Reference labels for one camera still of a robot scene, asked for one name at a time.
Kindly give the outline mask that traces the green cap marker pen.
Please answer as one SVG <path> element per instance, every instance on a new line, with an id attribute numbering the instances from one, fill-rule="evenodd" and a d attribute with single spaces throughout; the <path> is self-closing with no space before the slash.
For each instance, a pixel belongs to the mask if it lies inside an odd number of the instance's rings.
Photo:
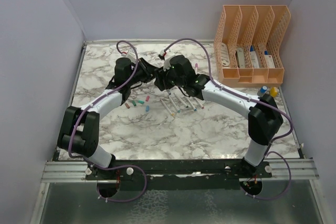
<path id="1" fill-rule="evenodd" d="M 180 113 L 181 112 L 180 108 L 176 105 L 176 103 L 174 102 L 173 98 L 170 95 L 168 96 L 168 99 L 170 100 L 171 104 L 175 108 L 176 112 Z"/>

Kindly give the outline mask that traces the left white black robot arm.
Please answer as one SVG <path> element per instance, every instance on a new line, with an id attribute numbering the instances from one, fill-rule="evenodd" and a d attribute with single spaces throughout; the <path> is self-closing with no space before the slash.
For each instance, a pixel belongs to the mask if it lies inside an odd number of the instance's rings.
<path id="1" fill-rule="evenodd" d="M 126 57 L 118 58 L 114 76 L 101 95 L 86 105 L 66 108 L 57 146 L 96 164 L 102 178 L 112 178 L 116 172 L 115 156 L 99 145 L 100 120 L 125 103 L 133 85 L 152 81 L 157 70 L 158 67 L 143 58 L 138 63 Z"/>

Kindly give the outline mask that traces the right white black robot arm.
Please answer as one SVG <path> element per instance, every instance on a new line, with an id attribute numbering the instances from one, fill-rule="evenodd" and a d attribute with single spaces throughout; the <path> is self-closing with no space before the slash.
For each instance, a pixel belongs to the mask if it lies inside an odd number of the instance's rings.
<path id="1" fill-rule="evenodd" d="M 196 73 L 183 55 L 173 56 L 156 69 L 154 84 L 161 90 L 178 87 L 190 97 L 222 105 L 248 120 L 250 143 L 241 164 L 246 177 L 260 171 L 260 163 L 283 118 L 272 96 L 249 95 L 227 87 L 206 74 Z"/>

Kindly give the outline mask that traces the brown cap marker pen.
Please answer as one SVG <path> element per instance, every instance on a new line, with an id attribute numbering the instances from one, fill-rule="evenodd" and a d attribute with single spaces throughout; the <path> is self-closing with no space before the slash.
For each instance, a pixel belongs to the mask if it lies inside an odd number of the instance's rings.
<path id="1" fill-rule="evenodd" d="M 170 110 L 170 108 L 167 106 L 167 104 L 162 100 L 160 99 L 161 103 L 163 104 L 163 106 L 165 107 L 165 109 L 167 110 L 167 112 L 172 116 L 174 117 L 175 114 Z"/>

